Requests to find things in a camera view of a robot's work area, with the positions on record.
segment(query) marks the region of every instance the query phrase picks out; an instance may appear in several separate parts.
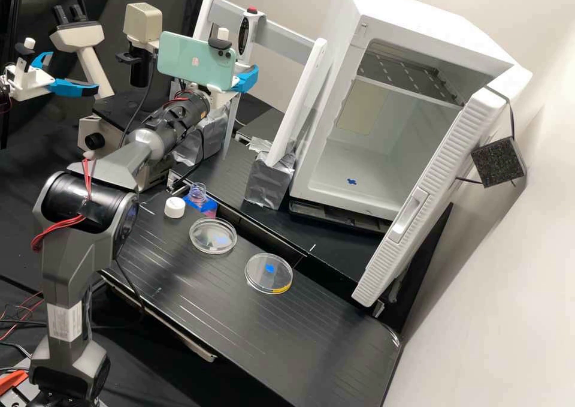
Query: open fridge door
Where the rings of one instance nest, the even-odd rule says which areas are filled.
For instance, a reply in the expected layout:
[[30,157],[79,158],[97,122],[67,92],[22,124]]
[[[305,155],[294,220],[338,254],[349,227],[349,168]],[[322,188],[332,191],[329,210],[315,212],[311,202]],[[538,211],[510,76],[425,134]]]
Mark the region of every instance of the open fridge door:
[[[513,102],[531,75],[514,65],[488,86]],[[491,125],[505,106],[504,99],[481,88],[459,112],[366,266],[352,294],[360,304],[371,306],[409,265],[460,185],[456,176],[469,172],[471,151],[485,143]]]

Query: red wire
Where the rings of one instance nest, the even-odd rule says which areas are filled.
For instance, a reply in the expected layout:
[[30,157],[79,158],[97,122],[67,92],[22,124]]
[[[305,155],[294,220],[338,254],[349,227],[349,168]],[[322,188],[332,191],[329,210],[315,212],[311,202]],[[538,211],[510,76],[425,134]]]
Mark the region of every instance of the red wire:
[[[88,169],[89,160],[87,158],[82,160],[82,170],[84,171],[84,183],[86,184],[86,192],[88,193],[87,199],[92,199],[92,176],[90,175],[90,171]],[[34,252],[40,252],[42,249],[42,241],[44,240],[45,236],[48,233],[53,232],[54,230],[58,230],[61,228],[72,227],[73,225],[79,224],[86,219],[85,216],[78,214],[75,217],[64,219],[58,221],[55,224],[52,224],[50,227],[46,228],[42,233],[37,234],[32,242],[30,242],[30,246]]]
[[[16,306],[20,306],[20,307],[24,307],[23,305],[25,303],[27,303],[30,299],[35,298],[36,296],[38,296],[39,294],[41,294],[42,292],[36,292],[34,293],[32,296],[28,296],[26,299],[24,299],[20,305],[16,305]],[[2,320],[4,318],[4,315],[6,314],[6,308],[4,308],[4,312],[2,313],[2,315],[0,315],[0,320]]]
[[190,91],[189,89],[180,89],[174,94],[174,97],[178,97],[180,94],[193,94],[193,91]]
[[[20,321],[24,321],[24,320],[26,320],[26,319],[28,318],[28,316],[32,315],[33,312],[34,312],[34,310],[35,310],[42,302],[44,302],[44,299],[41,299],[41,300],[39,300],[38,302],[36,302],[36,303],[30,308],[30,311],[28,311],[26,314],[24,314],[24,315],[20,318]],[[6,331],[6,333],[4,333],[4,335],[2,335],[2,336],[0,337],[0,341],[4,341],[4,340],[8,337],[8,335],[10,335],[10,334],[12,333],[12,331],[13,331],[14,329],[16,329],[17,326],[18,326],[18,323],[16,323],[16,324],[13,325],[10,329],[8,329],[8,330]]]
[[32,312],[27,306],[24,305],[12,305],[14,308],[24,308],[25,310],[27,310],[28,312]]
[[168,104],[173,103],[175,101],[188,101],[188,100],[189,100],[188,97],[174,97],[171,100],[168,100],[164,104],[162,104],[162,107],[166,107]]

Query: petri dish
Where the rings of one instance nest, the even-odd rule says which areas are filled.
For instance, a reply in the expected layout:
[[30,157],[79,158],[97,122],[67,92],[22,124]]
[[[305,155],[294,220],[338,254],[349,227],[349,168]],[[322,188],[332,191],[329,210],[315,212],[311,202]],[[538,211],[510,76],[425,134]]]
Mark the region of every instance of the petri dish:
[[246,264],[247,283],[266,294],[280,294],[292,285],[293,271],[281,257],[260,253],[251,257]]
[[224,254],[238,240],[234,226],[221,218],[200,218],[190,227],[194,246],[208,254]]

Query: mint green iphone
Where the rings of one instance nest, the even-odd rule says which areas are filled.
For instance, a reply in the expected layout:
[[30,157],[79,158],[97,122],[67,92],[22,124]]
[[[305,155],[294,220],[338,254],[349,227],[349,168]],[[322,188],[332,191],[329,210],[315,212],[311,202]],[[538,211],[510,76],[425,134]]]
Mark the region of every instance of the mint green iphone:
[[234,76],[235,50],[226,42],[220,47],[218,49],[206,41],[163,31],[160,35],[158,71],[227,91],[232,86]]

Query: white mini fridge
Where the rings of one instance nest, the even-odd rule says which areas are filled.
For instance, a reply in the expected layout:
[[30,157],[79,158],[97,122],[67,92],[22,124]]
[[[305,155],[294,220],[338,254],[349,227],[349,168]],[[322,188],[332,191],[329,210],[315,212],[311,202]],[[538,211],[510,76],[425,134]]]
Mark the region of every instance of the white mini fridge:
[[[531,73],[461,16],[414,0],[332,0],[323,68],[291,130],[290,196],[393,221],[353,297],[408,265]],[[280,127],[274,145],[288,136]]]

